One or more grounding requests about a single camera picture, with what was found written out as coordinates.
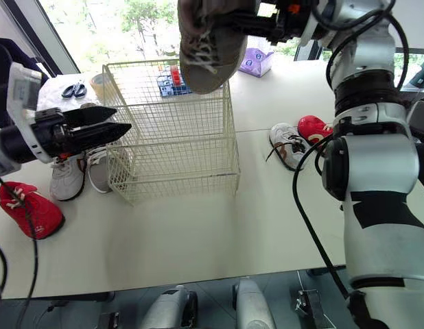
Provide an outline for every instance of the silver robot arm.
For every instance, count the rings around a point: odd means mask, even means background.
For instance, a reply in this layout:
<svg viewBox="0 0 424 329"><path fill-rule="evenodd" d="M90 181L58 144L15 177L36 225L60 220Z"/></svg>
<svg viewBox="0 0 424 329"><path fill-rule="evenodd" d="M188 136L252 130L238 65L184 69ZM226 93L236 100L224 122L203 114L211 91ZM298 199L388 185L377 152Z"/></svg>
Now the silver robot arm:
<svg viewBox="0 0 424 329"><path fill-rule="evenodd" d="M424 328L424 225L406 204L419 159L393 83L394 1L310 2L278 0L270 19L233 13L220 24L273 45L297 36L302 45L314 39L333 50L327 80L335 93L334 133L322 180L343 202L346 268L355 289L349 309L360 328Z"/></svg>

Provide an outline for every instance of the red shoe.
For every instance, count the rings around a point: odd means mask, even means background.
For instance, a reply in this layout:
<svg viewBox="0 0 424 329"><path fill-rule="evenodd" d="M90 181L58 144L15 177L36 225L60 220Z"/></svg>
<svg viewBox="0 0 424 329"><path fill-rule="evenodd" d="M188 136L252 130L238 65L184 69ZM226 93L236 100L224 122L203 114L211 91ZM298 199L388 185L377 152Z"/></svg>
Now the red shoe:
<svg viewBox="0 0 424 329"><path fill-rule="evenodd" d="M18 182L6 184L25 202L34 224L36 239L47 238L59 231L65 221L59 207L36 192L35 186ZM32 238L24 207L19 205L4 186L0 186L0 207L17 222L24 234Z"/></svg>
<svg viewBox="0 0 424 329"><path fill-rule="evenodd" d="M320 142L326 136L333 133L333 128L314 115L307 115L300 119L297 130L311 145Z"/></svg>

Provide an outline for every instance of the white sneaker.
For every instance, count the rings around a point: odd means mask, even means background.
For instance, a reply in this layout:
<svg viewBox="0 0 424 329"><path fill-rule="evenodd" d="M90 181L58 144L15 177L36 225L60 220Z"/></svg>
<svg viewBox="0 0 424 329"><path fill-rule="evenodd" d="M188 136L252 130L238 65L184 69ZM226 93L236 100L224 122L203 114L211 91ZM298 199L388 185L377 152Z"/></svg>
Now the white sneaker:
<svg viewBox="0 0 424 329"><path fill-rule="evenodd" d="M110 192L106 146L95 147L87 152L87 166L89 168L89 180L93 188L99 193Z"/></svg>
<svg viewBox="0 0 424 329"><path fill-rule="evenodd" d="M278 123L270 130L270 144L273 150L267 160L275 151L283 165L292 171L296 170L299 161L309 149L307 141L299 136L296 128L287 123Z"/></svg>
<svg viewBox="0 0 424 329"><path fill-rule="evenodd" d="M55 158L52 168L49 192L54 199L69 201L81 194L86 171L84 152L66 159Z"/></svg>

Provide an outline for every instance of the blue scissors handle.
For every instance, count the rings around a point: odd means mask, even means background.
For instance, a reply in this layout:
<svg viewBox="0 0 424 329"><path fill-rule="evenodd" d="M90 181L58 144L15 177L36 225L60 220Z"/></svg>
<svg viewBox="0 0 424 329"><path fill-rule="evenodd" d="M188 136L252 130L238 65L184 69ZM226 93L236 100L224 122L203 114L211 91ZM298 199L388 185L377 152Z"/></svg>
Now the blue scissors handle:
<svg viewBox="0 0 424 329"><path fill-rule="evenodd" d="M61 96L63 96L64 98L71 98L72 96L83 97L85 96L85 94L87 94L86 86L83 85L81 82L78 82L77 84L73 84L65 88Z"/></svg>

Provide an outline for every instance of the wire basket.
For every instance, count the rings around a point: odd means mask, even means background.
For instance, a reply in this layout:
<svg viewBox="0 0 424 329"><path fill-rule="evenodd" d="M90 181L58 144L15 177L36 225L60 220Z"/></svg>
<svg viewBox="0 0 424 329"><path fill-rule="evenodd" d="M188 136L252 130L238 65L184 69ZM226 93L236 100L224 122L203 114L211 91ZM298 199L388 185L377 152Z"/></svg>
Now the wire basket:
<svg viewBox="0 0 424 329"><path fill-rule="evenodd" d="M104 105L132 124L107 147L110 187L131 204L179 194L227 192L239 184L230 87L190 93L178 60L103 66Z"/></svg>

